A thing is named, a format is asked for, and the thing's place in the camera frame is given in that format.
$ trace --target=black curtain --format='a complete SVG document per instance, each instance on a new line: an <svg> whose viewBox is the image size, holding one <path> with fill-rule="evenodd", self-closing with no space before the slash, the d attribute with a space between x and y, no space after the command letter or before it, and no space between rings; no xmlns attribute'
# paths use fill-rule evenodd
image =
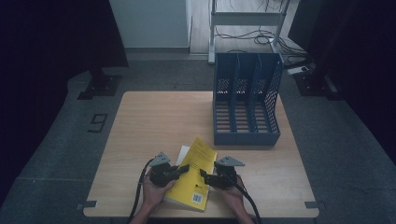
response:
<svg viewBox="0 0 396 224"><path fill-rule="evenodd" d="M3 0L0 32L2 202L61 109L67 81L128 63L108 0Z"/></svg>

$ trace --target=yellow book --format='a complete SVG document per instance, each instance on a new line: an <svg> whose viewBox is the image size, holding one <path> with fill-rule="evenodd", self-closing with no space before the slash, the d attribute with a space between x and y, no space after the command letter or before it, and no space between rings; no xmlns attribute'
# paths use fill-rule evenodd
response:
<svg viewBox="0 0 396 224"><path fill-rule="evenodd" d="M201 177L200 169L213 174L218 153L200 139L195 138L180 166L189 164L190 170L181 175L176 184L166 193L165 199L183 203L205 211L209 186Z"/></svg>

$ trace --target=plastic file holder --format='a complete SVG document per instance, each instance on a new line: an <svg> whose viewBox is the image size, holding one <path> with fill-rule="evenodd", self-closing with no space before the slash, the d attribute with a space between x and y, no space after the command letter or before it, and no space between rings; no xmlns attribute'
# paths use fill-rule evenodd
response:
<svg viewBox="0 0 396 224"><path fill-rule="evenodd" d="M217 53L213 92L215 145L273 146L280 136L278 53Z"/></svg>

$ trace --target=wooden table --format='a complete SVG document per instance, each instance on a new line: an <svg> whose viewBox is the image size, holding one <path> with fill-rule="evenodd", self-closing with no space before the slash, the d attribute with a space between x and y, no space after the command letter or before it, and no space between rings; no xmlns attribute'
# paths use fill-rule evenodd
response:
<svg viewBox="0 0 396 224"><path fill-rule="evenodd" d="M214 146L212 91L129 91L123 95L84 208L88 217L128 217L136 184L146 162L163 151L175 164L181 146L202 138L218 151L246 164L236 167L261 217L317 217L298 148L280 98L276 118L281 135L273 147ZM246 209L254 215L248 200ZM204 212L163 202L153 217L233 217L211 189Z"/></svg>

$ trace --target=person's arm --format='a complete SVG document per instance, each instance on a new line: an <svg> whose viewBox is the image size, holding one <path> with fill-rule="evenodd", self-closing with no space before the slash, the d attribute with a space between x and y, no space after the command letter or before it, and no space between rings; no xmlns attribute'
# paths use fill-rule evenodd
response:
<svg viewBox="0 0 396 224"><path fill-rule="evenodd" d="M149 174L151 170L148 171L148 174L143 179L143 203L140 207L139 211L134 215L134 218L130 222L130 224L145 224L152 211L163 201L163 197L165 196L166 191L171 189L176 181L173 180L169 182L165 188L155 186L149 180Z"/></svg>
<svg viewBox="0 0 396 224"><path fill-rule="evenodd" d="M241 177L238 176L237 184L242 188L243 183ZM231 211L236 216L236 219L240 224L254 224L250 215L244 206L244 195L236 187L230 189L217 189L216 190L222 195L224 201L228 204Z"/></svg>

